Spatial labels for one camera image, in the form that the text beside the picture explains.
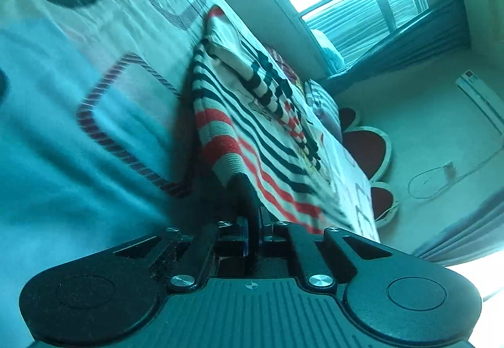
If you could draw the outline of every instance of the bed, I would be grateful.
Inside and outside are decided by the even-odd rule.
[[[209,161],[201,105],[228,115],[240,173],[276,219],[379,240],[369,182],[297,88],[323,174],[236,79],[195,70],[214,5],[286,79],[224,0],[0,0],[0,346],[31,341],[17,298],[37,272],[155,228],[233,219],[233,163]]]

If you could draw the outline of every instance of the striped blanket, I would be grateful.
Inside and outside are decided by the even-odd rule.
[[[338,226],[375,237],[374,224],[360,230],[339,201],[327,156],[321,156],[324,130],[311,122],[313,114],[272,59],[249,44],[219,7],[207,15],[193,72],[203,159],[224,187],[240,175],[279,220],[312,233]]]

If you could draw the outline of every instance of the patterned bedsheet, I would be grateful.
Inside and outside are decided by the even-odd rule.
[[[0,0],[0,347],[30,342],[17,298],[37,272],[155,227],[190,230],[230,213],[200,161],[191,96],[192,58],[214,4],[267,54],[223,0]],[[244,104],[239,87],[217,92],[268,153],[252,159],[258,170],[271,172],[288,134]],[[294,99],[323,133],[328,201],[352,231],[377,240],[369,183],[296,90]],[[266,206],[286,219],[275,201]]]
[[[341,145],[272,63],[220,7],[210,10],[193,81],[203,158],[230,192],[245,198],[236,200],[243,212],[250,205],[253,216],[264,205],[313,233],[337,226],[374,239],[374,224],[362,213],[362,172],[344,149],[342,159],[331,152]]]

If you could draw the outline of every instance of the metal screw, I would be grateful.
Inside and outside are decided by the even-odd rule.
[[[175,285],[175,287],[190,287],[196,282],[196,280],[192,275],[180,274],[174,275],[170,282]]]
[[[312,275],[308,282],[314,287],[329,287],[333,283],[333,278],[325,274]]]

